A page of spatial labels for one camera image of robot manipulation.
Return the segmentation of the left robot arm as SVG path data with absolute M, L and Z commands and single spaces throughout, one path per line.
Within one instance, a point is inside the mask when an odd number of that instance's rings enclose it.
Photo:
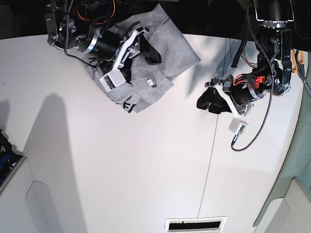
M 292 3 L 289 0 L 254 0 L 256 20 L 260 22 L 257 32 L 251 27 L 250 16 L 246 15 L 248 32 L 254 39 L 259 52 L 257 62 L 251 64 L 250 73 L 226 79 L 211 79 L 205 84 L 207 90 L 197 100 L 196 107 L 212 113 L 232 112 L 229 104 L 238 114 L 264 97 L 266 92 L 280 96 L 291 87 L 291 30 L 286 27 L 294 21 Z

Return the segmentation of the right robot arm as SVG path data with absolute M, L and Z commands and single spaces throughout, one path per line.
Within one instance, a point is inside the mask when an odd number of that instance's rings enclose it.
M 106 92 L 131 79 L 132 60 L 143 56 L 149 65 L 161 64 L 160 53 L 147 41 L 147 27 L 132 24 L 122 34 L 108 30 L 115 14 L 114 0 L 49 0 L 45 22 L 48 44 L 91 69 Z

